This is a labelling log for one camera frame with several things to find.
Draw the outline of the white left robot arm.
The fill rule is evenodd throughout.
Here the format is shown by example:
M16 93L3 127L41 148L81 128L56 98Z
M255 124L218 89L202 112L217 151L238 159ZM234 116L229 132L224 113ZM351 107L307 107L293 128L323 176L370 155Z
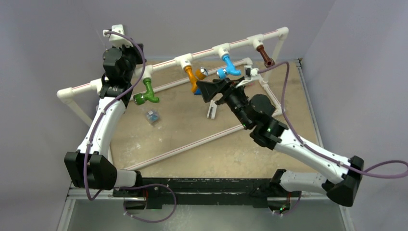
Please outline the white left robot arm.
M134 47L112 47L103 54L105 70L101 81L97 114L82 143L67 152L64 164L75 187L111 190L124 187L132 197L143 192L140 173L116 168L108 160L110 142L120 117L130 101L131 80L136 65L143 63Z

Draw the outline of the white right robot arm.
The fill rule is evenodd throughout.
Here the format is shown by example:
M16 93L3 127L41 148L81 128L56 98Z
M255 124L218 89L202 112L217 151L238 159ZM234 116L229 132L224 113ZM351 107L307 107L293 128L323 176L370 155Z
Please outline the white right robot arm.
M251 130L250 137L261 147L287 154L316 170L316 174L284 171L280 178L270 183L271 192L281 196L285 192L307 191L326 195L333 202L351 207L362 180L355 172L362 170L364 160L334 154L314 143L296 137L287 124L275 119L275 106L268 96L246 96L244 87L228 78L213 82L198 81L197 86L204 102L210 102L217 94L217 105L226 104L244 129Z

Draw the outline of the orange faucet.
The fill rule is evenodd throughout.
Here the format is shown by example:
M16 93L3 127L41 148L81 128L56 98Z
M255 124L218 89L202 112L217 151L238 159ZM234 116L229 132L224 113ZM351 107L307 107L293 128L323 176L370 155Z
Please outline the orange faucet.
M200 67L194 74L190 65L185 66L183 69L191 83L191 92L194 94L199 89L197 86L197 81L206 78L208 76L208 71L204 67Z

